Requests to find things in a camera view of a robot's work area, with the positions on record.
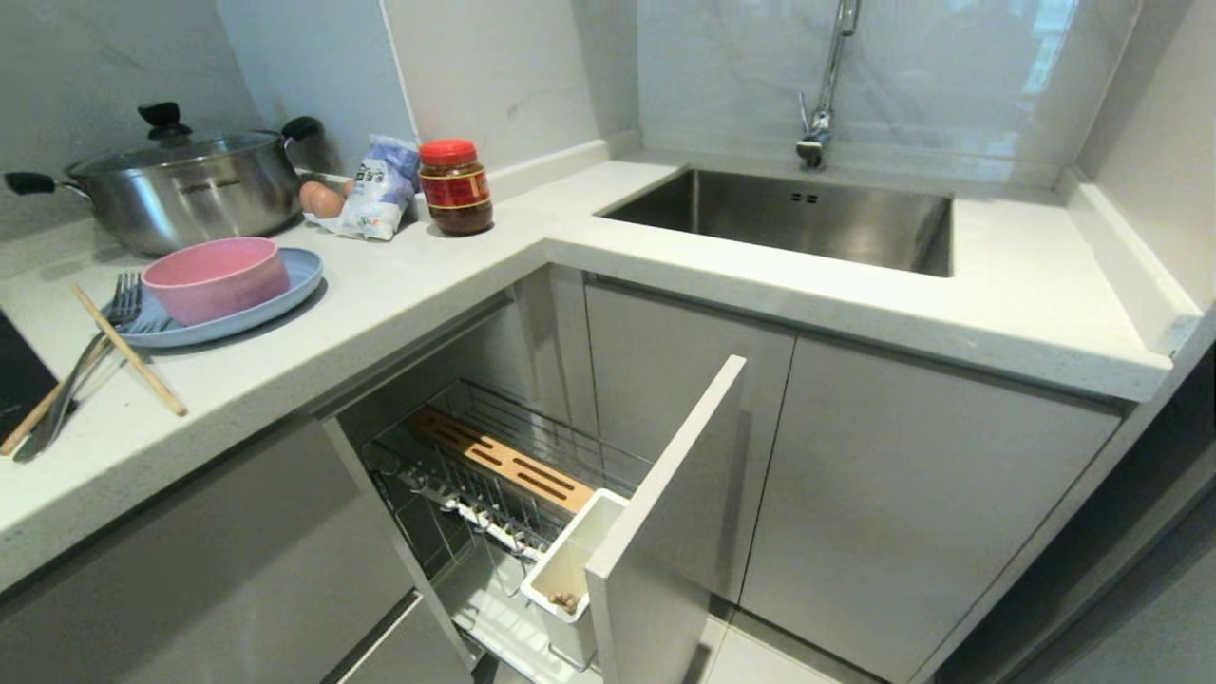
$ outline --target cutlery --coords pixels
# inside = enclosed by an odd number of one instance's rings
[[[114,284],[114,298],[109,307],[109,318],[106,321],[109,325],[126,326],[139,318],[141,305],[142,287],[140,286],[139,274],[119,274]],[[5,454],[11,453],[27,433],[29,434],[29,439],[26,441],[26,444],[13,456],[15,461],[27,462],[45,450],[58,437],[60,430],[63,427],[68,407],[72,404],[72,397],[78,389],[78,381],[86,376],[96,363],[105,357],[108,348],[109,340],[107,340],[106,333],[98,332],[95,335],[80,354],[80,358],[77,359],[72,372],[39,402],[38,407],[17,426],[17,430],[5,439],[0,450]]]
[[[136,276],[135,280],[135,290],[139,292],[139,295],[136,296],[137,303],[135,305],[135,318],[139,318],[139,312],[140,312],[139,302],[142,302],[142,291],[143,291],[139,284],[139,276]],[[83,304],[84,308],[88,309],[89,315],[92,316],[92,320],[97,323],[97,326],[101,327],[101,331],[106,335],[106,337],[109,338],[109,343],[113,344],[124,357],[126,357],[126,360],[131,364],[131,366],[135,368],[135,370],[140,372],[140,375],[143,376],[143,380],[147,381],[147,383],[157,393],[157,397],[159,397],[161,400],[164,402],[164,405],[168,407],[169,410],[171,410],[174,414],[179,416],[186,415],[186,407],[178,399],[176,396],[174,396],[173,391],[169,389],[164,385],[164,382],[162,382],[161,379],[152,372],[152,369],[150,369],[143,363],[143,360],[140,359],[140,355],[136,354],[134,349],[131,349],[130,344],[128,344],[126,341],[123,340],[123,336],[119,335],[117,330],[114,330],[114,326],[111,325],[108,320],[106,320],[106,316],[101,315],[101,312],[97,310],[96,304],[94,304],[92,299],[90,299],[89,296],[85,295],[83,290],[80,290],[80,286],[73,284],[72,292],[75,293],[77,299],[80,299],[80,304]]]

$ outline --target white wall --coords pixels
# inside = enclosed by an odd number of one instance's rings
[[[1216,299],[1216,2],[1148,2],[1077,164],[1200,307]]]
[[[1071,164],[1138,0],[863,0],[828,164],[1052,185]],[[649,148],[794,159],[835,0],[640,0]]]
[[[637,128],[635,0],[384,0],[422,140],[502,167]]]
[[[260,128],[213,2],[10,0],[0,22],[2,170],[58,175],[146,142],[137,105],[175,100],[196,130]],[[68,192],[0,189],[0,243],[89,215]]]
[[[261,118],[308,114],[325,125],[297,163],[353,175],[367,135],[413,141],[409,105],[377,0],[218,0],[224,28]]]

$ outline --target cabinet door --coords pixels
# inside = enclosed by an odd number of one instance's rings
[[[742,605],[908,682],[1118,424],[1098,404],[800,337]]]
[[[0,604],[5,682],[319,682],[413,583],[316,422],[221,456]]]
[[[726,503],[739,442],[730,357],[586,565],[604,684],[683,679],[711,592],[730,577]]]
[[[747,443],[728,499],[737,506],[732,576],[722,596],[739,600],[777,415],[794,353],[793,331],[655,295],[587,285],[587,327],[599,436],[653,459],[680,427],[722,359],[748,359],[739,396]],[[619,472],[638,482],[646,472]]]

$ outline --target fork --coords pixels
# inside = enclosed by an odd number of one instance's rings
[[[122,331],[140,318],[142,308],[143,287],[140,285],[140,275],[134,271],[118,274],[117,282],[114,284],[114,298],[109,304],[106,320]],[[72,372],[60,383],[58,396],[55,397],[46,415],[32,431],[29,439],[17,452],[17,455],[13,456],[15,461],[26,462],[32,460],[58,437],[60,430],[63,428],[72,397],[79,389],[77,381],[89,375],[89,371],[106,355],[109,351],[106,347],[109,341],[106,338],[105,332],[98,332],[89,341],[80,358],[77,359],[75,366],[72,368]]]

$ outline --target wire rack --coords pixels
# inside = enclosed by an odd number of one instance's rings
[[[474,382],[458,381],[426,405],[587,487],[626,498],[652,465]],[[475,536],[492,539],[522,564],[539,559],[573,514],[411,427],[420,410],[368,441],[362,459],[423,565],[437,555],[463,562],[477,545],[468,544]],[[418,498],[430,504],[424,506],[429,520],[418,515]]]

